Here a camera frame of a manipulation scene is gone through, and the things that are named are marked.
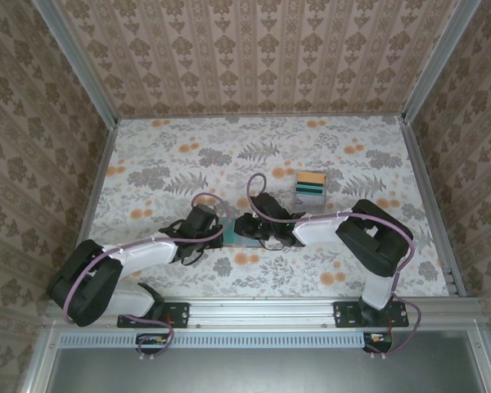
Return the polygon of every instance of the gray leaf pattern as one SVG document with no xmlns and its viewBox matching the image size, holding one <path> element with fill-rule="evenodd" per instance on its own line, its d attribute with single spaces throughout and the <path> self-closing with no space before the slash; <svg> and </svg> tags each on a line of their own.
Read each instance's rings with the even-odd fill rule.
<svg viewBox="0 0 491 393">
<path fill-rule="evenodd" d="M 211 165 L 229 165 L 232 160 L 230 155 L 224 154 L 222 151 L 211 149 L 210 147 L 201 149 L 198 156 L 202 157 L 198 162 L 205 168 L 209 168 Z"/>
<path fill-rule="evenodd" d="M 232 267 L 229 258 L 218 259 L 213 266 L 213 271 L 215 271 L 219 277 L 229 277 L 231 274 Z"/>
<path fill-rule="evenodd" d="M 327 176 L 326 212 L 368 198 L 414 232 L 418 252 L 403 272 L 400 295 L 446 294 L 414 173 L 404 157 L 407 149 L 394 117 L 121 120 L 91 236 L 101 244 L 149 237 L 184 219 L 198 192 L 222 197 L 238 217 L 250 211 L 246 182 L 256 172 L 267 176 L 267 191 L 291 210 L 298 172 L 320 172 Z M 253 192 L 259 189 L 260 181 L 253 182 Z M 211 197 L 196 203 L 225 215 Z M 2 232 L 11 226 L 0 215 Z M 190 267 L 156 265 L 125 280 L 146 282 L 164 296 L 360 296 L 366 274 L 343 243 L 331 242 L 282 251 L 225 247 L 206 251 Z M 20 295 L 25 299 L 18 301 L 29 301 L 27 292 Z"/>
</svg>

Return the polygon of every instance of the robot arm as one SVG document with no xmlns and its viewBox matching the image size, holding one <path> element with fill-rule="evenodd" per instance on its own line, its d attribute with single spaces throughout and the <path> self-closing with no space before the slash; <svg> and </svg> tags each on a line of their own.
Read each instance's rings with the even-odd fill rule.
<svg viewBox="0 0 491 393">
<path fill-rule="evenodd" d="M 69 307 L 69 316 L 79 326 L 87 326 L 101 316 L 133 314 L 156 320 L 164 305 L 164 299 L 144 283 L 134 286 L 121 278 L 155 264 L 182 262 L 193 252 L 199 257 L 204 250 L 219 248 L 223 235 L 210 242 L 203 239 L 217 235 L 222 229 L 214 210 L 207 206 L 194 206 L 186 219 L 162 228 L 147 244 L 124 250 L 122 246 L 101 246 L 93 240 L 80 243 L 63 264 L 47 287 L 47 294 L 64 308 L 71 287 L 86 267 L 107 250 L 119 248 L 119 252 L 106 255 L 80 282 Z M 201 239 L 201 242 L 182 242 L 178 239 Z"/>
<path fill-rule="evenodd" d="M 409 229 L 368 200 L 358 201 L 352 211 L 384 219 L 412 239 Z M 389 303 L 399 262 L 409 248 L 396 231 L 368 219 L 340 217 L 298 223 L 293 234 L 305 245 L 334 242 L 337 235 L 368 270 L 362 293 L 363 303 L 376 310 L 384 309 Z"/>
</svg>

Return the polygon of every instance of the floral wallpaper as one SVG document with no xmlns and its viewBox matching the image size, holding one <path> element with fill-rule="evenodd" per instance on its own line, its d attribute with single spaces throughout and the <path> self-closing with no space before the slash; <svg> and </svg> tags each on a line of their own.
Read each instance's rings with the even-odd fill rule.
<svg viewBox="0 0 491 393">
<path fill-rule="evenodd" d="M 250 211 L 246 182 L 256 172 L 267 175 L 268 192 L 290 209 L 300 170 L 327 175 L 327 211 L 367 198 L 413 231 L 417 254 L 403 271 L 400 294 L 448 294 L 392 116 L 122 120 L 90 237 L 111 245 L 149 237 L 185 218 L 202 191 L 221 196 L 238 217 Z M 214 198 L 197 202 L 225 214 Z M 360 296 L 365 277 L 339 239 L 282 251 L 225 247 L 192 266 L 157 265 L 128 280 L 164 296 Z"/>
<path fill-rule="evenodd" d="M 400 112 L 457 0 L 58 0 L 120 118 Z"/>
<path fill-rule="evenodd" d="M 491 0 L 471 23 L 413 122 L 470 294 L 491 328 Z"/>
<path fill-rule="evenodd" d="M 30 1 L 0 1 L 0 393 L 29 365 L 106 130 Z"/>
</svg>

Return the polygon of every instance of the ventilation slot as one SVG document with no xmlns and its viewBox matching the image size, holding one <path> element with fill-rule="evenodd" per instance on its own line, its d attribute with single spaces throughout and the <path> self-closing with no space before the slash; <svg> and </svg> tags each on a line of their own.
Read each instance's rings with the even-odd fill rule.
<svg viewBox="0 0 491 393">
<path fill-rule="evenodd" d="M 137 333 L 62 333 L 60 349 L 135 348 Z M 156 347 L 143 345 L 142 348 Z M 361 332 L 196 333 L 177 332 L 171 348 L 362 348 Z"/>
</svg>

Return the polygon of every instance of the gray panel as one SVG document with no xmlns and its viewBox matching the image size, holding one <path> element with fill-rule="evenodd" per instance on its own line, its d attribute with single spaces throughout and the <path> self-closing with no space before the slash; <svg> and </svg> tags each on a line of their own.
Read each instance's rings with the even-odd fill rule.
<svg viewBox="0 0 491 393">
<path fill-rule="evenodd" d="M 59 350 L 50 392 L 482 392 L 466 332 L 421 332 L 401 353 L 361 350 Z"/>
</svg>

